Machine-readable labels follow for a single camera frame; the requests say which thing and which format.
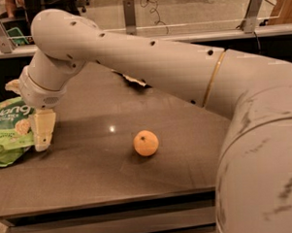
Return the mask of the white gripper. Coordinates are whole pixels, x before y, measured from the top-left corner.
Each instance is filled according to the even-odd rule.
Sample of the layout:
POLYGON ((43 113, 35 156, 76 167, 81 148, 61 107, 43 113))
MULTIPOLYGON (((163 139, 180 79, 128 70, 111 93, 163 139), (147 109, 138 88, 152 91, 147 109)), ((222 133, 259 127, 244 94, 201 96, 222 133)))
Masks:
POLYGON ((19 80, 6 83, 5 89, 20 95, 25 104, 36 109, 28 119, 36 151, 45 151, 51 144, 52 132, 56 123, 55 112, 52 108, 59 104, 66 88, 58 91, 41 88, 29 76, 28 67, 24 66, 19 80))

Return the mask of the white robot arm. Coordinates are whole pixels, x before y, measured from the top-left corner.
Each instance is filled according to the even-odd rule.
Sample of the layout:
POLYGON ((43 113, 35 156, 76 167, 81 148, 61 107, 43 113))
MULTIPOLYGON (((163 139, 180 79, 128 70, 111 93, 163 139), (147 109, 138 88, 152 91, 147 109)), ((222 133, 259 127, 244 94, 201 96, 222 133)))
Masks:
POLYGON ((230 118, 219 155, 216 233, 292 233, 292 63, 251 53, 109 33, 47 9, 30 27, 37 47, 18 91, 34 108, 38 151, 51 142, 53 108, 91 61, 230 118))

